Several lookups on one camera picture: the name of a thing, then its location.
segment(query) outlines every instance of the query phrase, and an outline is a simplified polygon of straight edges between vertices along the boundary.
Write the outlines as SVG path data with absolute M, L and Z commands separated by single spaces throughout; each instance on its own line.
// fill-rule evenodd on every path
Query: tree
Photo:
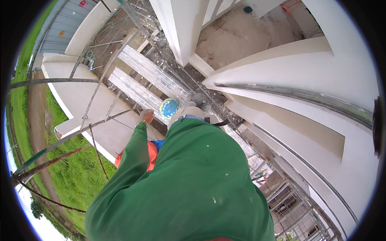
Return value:
M 39 202 L 36 202 L 32 197 L 32 203 L 31 203 L 31 210 L 32 214 L 34 215 L 35 218 L 39 219 L 43 217 L 43 207 L 42 204 Z

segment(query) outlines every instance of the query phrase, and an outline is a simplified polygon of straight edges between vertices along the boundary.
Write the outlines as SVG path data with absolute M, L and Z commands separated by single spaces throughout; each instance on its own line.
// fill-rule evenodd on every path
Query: khaki pants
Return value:
M 196 103 L 194 103 L 193 101 L 189 101 L 187 102 L 185 105 L 183 105 L 181 107 L 181 109 L 179 109 L 174 115 L 173 117 L 170 119 L 170 122 L 168 124 L 168 129 L 170 128 L 170 126 L 176 121 L 178 120 L 179 117 L 183 116 L 183 115 L 193 115 L 195 117 L 198 117 L 198 118 L 205 118 L 205 117 L 209 117 L 210 118 L 210 122 L 212 124 L 214 123 L 218 123 L 218 119 L 215 115 L 211 115 L 209 114 L 208 112 L 203 112 L 200 108 L 196 107 Z

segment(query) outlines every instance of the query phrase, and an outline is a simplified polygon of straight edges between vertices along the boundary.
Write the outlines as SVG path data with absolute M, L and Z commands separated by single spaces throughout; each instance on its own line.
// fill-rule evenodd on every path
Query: corrugated metal sheet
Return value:
M 91 0 L 59 0 L 56 10 L 54 7 L 51 13 L 57 13 L 60 7 L 62 9 L 47 31 L 39 52 L 64 54 L 74 33 L 95 5 Z

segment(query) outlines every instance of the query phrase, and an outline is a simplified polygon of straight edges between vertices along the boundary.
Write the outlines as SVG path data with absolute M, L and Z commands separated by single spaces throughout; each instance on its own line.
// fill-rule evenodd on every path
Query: blue hard hat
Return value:
M 161 106 L 159 107 L 159 115 L 166 120 L 170 120 L 180 108 L 181 105 L 179 104 L 178 100 L 168 98 L 164 100 L 164 102 L 162 102 Z

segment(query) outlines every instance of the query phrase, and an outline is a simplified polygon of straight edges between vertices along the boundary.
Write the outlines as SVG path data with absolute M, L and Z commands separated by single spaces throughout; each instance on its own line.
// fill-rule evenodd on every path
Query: orange bag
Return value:
M 154 145 L 153 143 L 151 143 L 149 141 L 147 142 L 147 149 L 149 150 L 149 164 L 147 165 L 147 170 L 146 170 L 148 172 L 148 171 L 153 170 L 153 168 L 156 164 L 158 151 L 157 151 L 156 145 Z M 115 159 L 114 165 L 117 168 L 119 167 L 120 160 L 122 158 L 122 154 L 123 154 L 123 151 Z

